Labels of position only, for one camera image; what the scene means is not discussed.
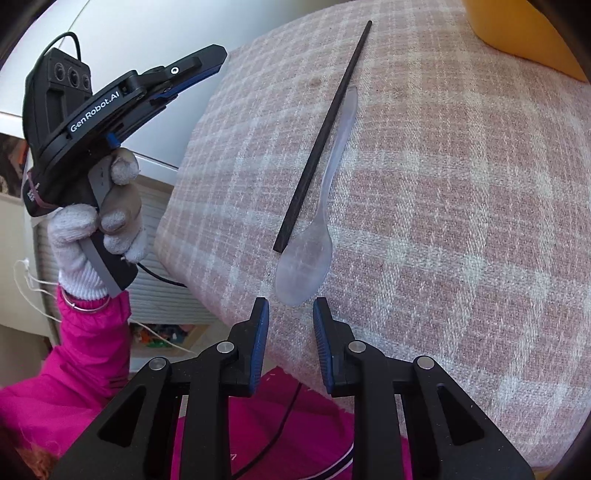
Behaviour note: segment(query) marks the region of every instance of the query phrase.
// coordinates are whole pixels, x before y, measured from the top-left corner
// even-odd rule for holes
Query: clear plastic spoon
[[[326,204],[332,180],[355,123],[357,87],[347,89],[341,109],[335,144],[320,185],[316,215],[308,228],[287,244],[275,271],[275,292],[279,300],[289,306],[300,305],[316,293],[332,262],[332,239],[326,225]]]

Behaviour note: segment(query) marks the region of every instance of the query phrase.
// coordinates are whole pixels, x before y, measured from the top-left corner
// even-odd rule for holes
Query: spoon bowl
[[[275,292],[289,306],[304,303],[326,278],[332,261],[332,239],[326,222],[317,216],[287,245],[275,275]]]

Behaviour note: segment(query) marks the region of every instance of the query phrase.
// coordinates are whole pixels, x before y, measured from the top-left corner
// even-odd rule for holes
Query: pink plaid fabric
[[[323,391],[311,301],[276,299],[272,246],[367,20],[318,295],[387,355],[433,356],[530,464],[553,466],[591,409],[591,89],[485,45],[459,0],[350,2],[234,51],[158,256],[229,325],[267,297],[269,355]]]

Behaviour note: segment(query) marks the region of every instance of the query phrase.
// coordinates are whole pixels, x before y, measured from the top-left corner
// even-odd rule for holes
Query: gloved hand
[[[60,269],[59,282],[71,296],[81,300],[106,297],[107,289],[82,252],[78,240],[97,229],[105,234],[108,252],[122,255],[132,263],[148,254],[148,238],[142,224],[141,198],[130,183],[139,173],[138,161],[126,148],[111,154],[111,179],[115,184],[100,211],[91,205],[70,205],[49,221],[47,235]]]

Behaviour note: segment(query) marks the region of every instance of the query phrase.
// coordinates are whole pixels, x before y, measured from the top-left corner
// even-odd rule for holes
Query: chopstick
[[[314,172],[316,171],[316,167],[318,166],[320,156],[322,155],[322,151],[324,150],[324,146],[326,145],[326,141],[328,140],[330,129],[332,128],[335,122],[340,104],[343,101],[343,98],[345,97],[345,93],[347,92],[347,87],[349,86],[351,75],[353,75],[353,70],[357,65],[357,61],[359,60],[359,56],[361,55],[361,51],[363,50],[363,45],[365,45],[365,40],[369,35],[369,29],[371,28],[371,25],[372,21],[369,20],[365,25],[365,29],[361,34],[361,38],[359,39],[357,46],[355,47],[353,56],[349,60],[349,65],[347,65],[345,74],[343,75],[339,87],[336,90],[335,97],[333,98],[333,101],[330,104],[329,111],[326,112],[326,117],[324,117],[324,122],[322,122],[320,132],[318,132],[316,141],[312,146],[310,156],[306,161],[306,166],[304,167],[304,171],[301,174],[300,181],[298,182],[297,187],[295,188],[294,195],[291,198],[289,207],[287,208],[287,213],[285,214],[283,223],[281,224],[281,228],[279,228],[279,233],[277,234],[275,245],[273,245],[273,250],[275,250],[276,252],[283,253],[283,250],[285,250],[285,248],[287,247],[287,242],[290,240],[291,233],[293,231],[294,225],[296,224],[295,222],[297,220],[298,215],[300,214],[301,206],[304,203],[306,193],[308,192],[308,188],[310,187],[310,183],[312,182],[312,177],[314,176]]]

